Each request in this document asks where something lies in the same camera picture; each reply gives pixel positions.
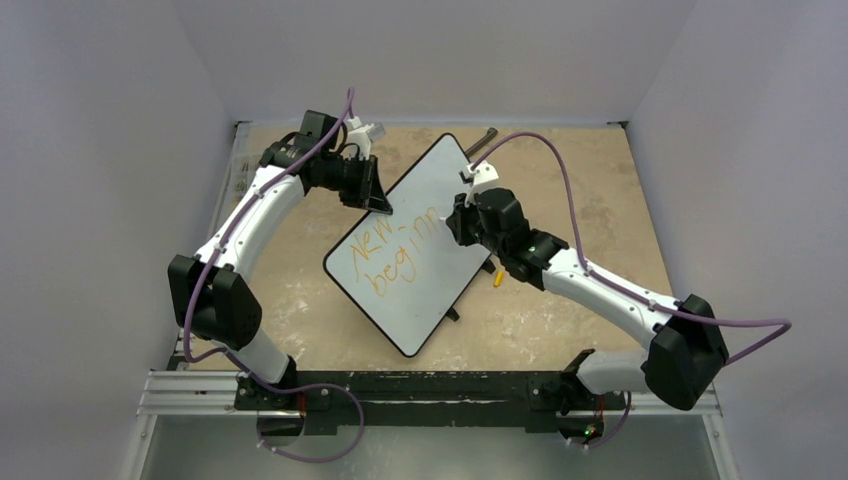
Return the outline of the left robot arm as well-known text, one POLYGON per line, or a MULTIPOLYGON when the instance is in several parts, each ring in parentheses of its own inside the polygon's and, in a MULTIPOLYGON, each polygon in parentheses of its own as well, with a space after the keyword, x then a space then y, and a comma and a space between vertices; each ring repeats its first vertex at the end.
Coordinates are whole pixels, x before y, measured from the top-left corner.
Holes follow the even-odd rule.
POLYGON ((167 276, 176 322, 184 333, 184 354, 195 355, 191 339, 212 344, 259 385, 272 408, 297 399, 294 359, 261 328, 262 307, 249 280, 259 256, 284 218, 313 189, 337 193, 340 202, 367 212, 391 214, 381 185, 373 144, 385 134, 351 112, 342 117, 309 110, 298 130, 267 147, 247 191, 222 226, 190 256, 177 255, 167 276))

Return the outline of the yellow marker cap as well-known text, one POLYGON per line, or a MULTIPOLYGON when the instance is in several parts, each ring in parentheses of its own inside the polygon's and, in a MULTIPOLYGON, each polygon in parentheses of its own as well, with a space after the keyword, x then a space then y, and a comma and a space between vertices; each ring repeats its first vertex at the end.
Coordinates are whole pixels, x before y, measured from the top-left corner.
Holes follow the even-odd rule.
POLYGON ((504 276, 505 276, 505 272, 503 270, 498 270, 496 272, 494 280, 493 280, 493 287, 494 288, 499 288, 502 285, 504 276))

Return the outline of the white whiteboard black frame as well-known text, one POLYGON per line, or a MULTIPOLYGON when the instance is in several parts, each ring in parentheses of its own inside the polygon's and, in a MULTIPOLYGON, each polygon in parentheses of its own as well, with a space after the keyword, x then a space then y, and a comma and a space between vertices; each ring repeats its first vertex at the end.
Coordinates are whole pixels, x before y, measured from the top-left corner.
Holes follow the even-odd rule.
POLYGON ((468 158, 444 133, 323 259, 328 277, 404 357, 416 356, 489 258, 458 245, 444 220, 466 186, 468 158))

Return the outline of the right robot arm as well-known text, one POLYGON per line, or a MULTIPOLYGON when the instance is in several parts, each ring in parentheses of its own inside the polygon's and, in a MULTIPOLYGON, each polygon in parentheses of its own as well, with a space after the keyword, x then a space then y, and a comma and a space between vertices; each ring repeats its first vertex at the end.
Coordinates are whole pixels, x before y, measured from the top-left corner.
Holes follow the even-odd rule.
POLYGON ((644 290, 581 259, 566 241, 531 227, 508 189, 456 195, 446 224, 458 245, 485 247, 513 279, 577 302, 639 344, 633 352, 582 352, 561 381, 573 406, 584 407, 602 393, 636 390, 688 411, 729 362, 705 299, 644 290))

